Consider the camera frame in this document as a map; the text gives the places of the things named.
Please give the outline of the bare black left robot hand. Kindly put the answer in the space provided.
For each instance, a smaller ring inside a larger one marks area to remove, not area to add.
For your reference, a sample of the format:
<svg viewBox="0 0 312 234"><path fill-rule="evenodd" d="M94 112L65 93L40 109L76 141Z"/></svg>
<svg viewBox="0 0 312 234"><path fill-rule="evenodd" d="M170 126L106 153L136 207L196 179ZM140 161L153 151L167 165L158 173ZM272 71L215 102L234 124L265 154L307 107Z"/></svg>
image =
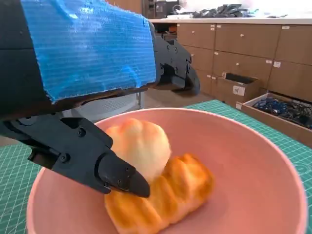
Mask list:
<svg viewBox="0 0 312 234"><path fill-rule="evenodd" d="M199 93L191 56L141 14L103 0L0 3L0 134L29 160L108 194L148 197L147 176L91 121L61 113L149 88Z"/></svg>

